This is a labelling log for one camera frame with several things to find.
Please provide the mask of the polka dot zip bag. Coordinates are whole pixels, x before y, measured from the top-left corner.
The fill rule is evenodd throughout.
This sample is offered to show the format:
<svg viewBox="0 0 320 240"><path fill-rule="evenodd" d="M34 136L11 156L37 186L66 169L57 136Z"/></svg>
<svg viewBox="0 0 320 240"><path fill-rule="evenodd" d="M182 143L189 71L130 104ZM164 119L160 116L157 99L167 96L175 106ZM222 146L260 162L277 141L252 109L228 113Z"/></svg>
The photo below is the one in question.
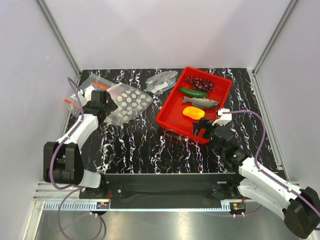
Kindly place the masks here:
<svg viewBox="0 0 320 240"><path fill-rule="evenodd" d="M124 83L110 87L107 92L116 103L117 109L107 116L104 122L119 127L142 114L153 100L147 93Z"/></svg>

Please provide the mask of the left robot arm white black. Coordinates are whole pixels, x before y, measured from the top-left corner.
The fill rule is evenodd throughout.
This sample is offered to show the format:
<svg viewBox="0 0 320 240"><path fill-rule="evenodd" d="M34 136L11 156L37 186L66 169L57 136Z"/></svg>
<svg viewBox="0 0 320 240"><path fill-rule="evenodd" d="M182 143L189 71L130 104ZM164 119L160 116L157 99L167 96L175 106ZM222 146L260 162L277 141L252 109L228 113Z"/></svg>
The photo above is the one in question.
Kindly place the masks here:
<svg viewBox="0 0 320 240"><path fill-rule="evenodd" d="M91 99L82 108L78 120L57 141L48 141L43 147L43 178L57 189L57 184L90 188L97 198L108 193L102 175L84 169L81 149L89 136L118 108L106 90L93 90Z"/></svg>

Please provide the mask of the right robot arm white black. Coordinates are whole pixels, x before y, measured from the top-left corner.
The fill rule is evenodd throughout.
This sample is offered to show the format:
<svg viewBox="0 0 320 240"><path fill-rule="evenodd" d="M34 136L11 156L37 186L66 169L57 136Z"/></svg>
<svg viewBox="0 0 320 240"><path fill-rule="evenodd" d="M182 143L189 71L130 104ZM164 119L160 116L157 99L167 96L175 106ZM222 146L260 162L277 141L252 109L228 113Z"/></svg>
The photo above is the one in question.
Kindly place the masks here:
<svg viewBox="0 0 320 240"><path fill-rule="evenodd" d="M195 136L204 130L203 138L213 144L226 169L234 173L222 194L256 201L280 217L301 239L307 239L318 230L320 197L313 188L300 188L262 166L238 145L235 134L227 125L204 117L192 125Z"/></svg>

